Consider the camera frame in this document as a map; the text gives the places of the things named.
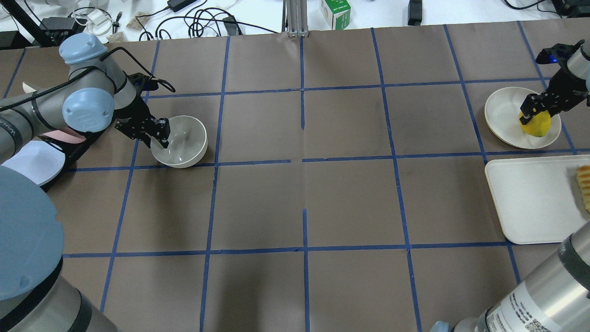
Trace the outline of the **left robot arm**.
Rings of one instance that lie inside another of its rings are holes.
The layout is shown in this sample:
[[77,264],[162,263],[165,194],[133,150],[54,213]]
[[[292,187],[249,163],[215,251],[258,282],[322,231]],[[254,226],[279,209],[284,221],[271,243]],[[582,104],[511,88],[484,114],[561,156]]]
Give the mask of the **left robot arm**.
[[[156,118],[141,97],[152,78],[126,74],[93,34],[67,38],[59,54],[68,80],[1,101],[1,162],[28,143],[56,153],[52,134],[100,133],[112,123],[130,139],[168,147],[169,120]],[[63,276],[65,231],[50,197],[32,179],[1,166],[1,330],[118,332]]]

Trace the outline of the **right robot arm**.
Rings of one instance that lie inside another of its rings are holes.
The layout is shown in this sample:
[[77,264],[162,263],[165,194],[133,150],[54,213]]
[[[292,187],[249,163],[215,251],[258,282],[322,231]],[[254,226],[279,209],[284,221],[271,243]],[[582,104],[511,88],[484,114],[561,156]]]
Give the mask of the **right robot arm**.
[[[589,42],[544,48],[540,65],[557,63],[548,88],[503,88],[487,99],[487,126],[505,143],[543,148],[561,132],[559,113],[589,101]],[[587,332],[589,330],[589,157],[492,160],[484,168],[504,235],[516,244],[557,249],[478,318],[432,332]]]

